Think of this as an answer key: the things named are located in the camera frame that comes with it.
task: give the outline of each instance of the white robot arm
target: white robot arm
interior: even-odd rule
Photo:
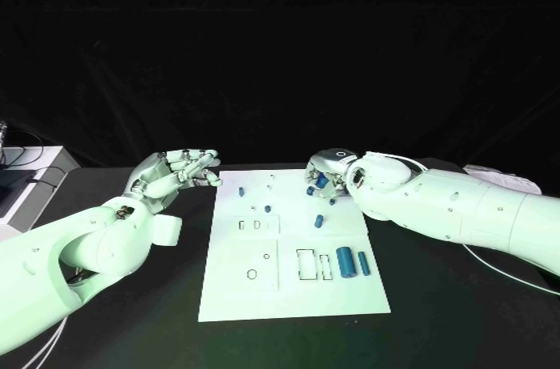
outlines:
[[[346,187],[367,216],[439,240],[507,252],[560,276],[560,199],[507,189],[462,173],[410,170],[391,156],[368,152],[358,159],[344,149],[310,159],[306,182],[325,173],[333,183],[322,197]]]
[[[179,189],[219,186],[216,151],[153,154],[121,197],[0,243],[0,355],[39,335],[143,264],[152,244],[178,244],[180,218],[160,215]],[[59,260],[76,268],[64,278]]]

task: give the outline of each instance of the small blue cylinder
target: small blue cylinder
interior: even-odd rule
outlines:
[[[323,172],[319,172],[319,179],[318,179],[316,186],[322,189],[322,188],[325,188],[328,182],[329,182],[329,180],[326,179]]]
[[[341,276],[354,278],[356,276],[356,267],[354,265],[352,251],[348,246],[336,249],[338,266],[341,267]]]
[[[369,273],[369,267],[368,267],[368,260],[365,259],[364,252],[358,252],[358,259],[359,259],[359,265],[362,266],[364,276],[368,276],[371,273]]]
[[[315,227],[318,227],[318,229],[323,226],[323,216],[319,214],[318,215],[318,218],[315,219]]]

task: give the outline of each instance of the white paper sheet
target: white paper sheet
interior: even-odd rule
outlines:
[[[338,198],[331,206],[328,200],[309,197],[303,170],[221,172],[221,178],[198,321],[390,312],[368,228],[352,198]],[[322,228],[315,227],[318,214],[325,217]],[[240,220],[250,231],[240,229]],[[254,229],[254,220],[263,231]],[[264,254],[273,254],[273,244],[276,259],[264,259]],[[342,246],[349,246],[355,256],[354,278],[341,277],[336,248]],[[318,280],[299,278],[297,249],[315,250]],[[362,275],[358,252],[365,252],[369,276]],[[323,280],[320,255],[329,256],[332,280]],[[255,279],[247,277],[253,269]]]

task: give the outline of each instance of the humanoid robot hand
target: humanoid robot hand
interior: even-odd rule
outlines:
[[[219,165],[216,156],[216,151],[202,149],[152,154],[131,172],[123,196],[141,201],[152,214],[157,214],[170,205],[179,189],[222,185],[206,169]]]
[[[326,149],[312,156],[305,179],[322,189],[320,197],[333,199],[344,194],[348,169],[356,160],[356,153],[344,148]]]

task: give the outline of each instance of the robotic hand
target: robotic hand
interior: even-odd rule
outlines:
[[[322,176],[329,184],[319,184]],[[312,156],[305,181],[323,185],[322,197],[346,188],[368,217],[439,240],[501,250],[560,276],[560,199],[429,170],[400,156],[368,152],[358,158],[345,149]]]
[[[216,155],[154,153],[136,167],[121,197],[0,243],[0,355],[140,268],[152,244],[178,244],[180,218],[157,213],[179,189],[222,184],[205,169],[219,164]],[[59,260],[76,268],[68,281]]]

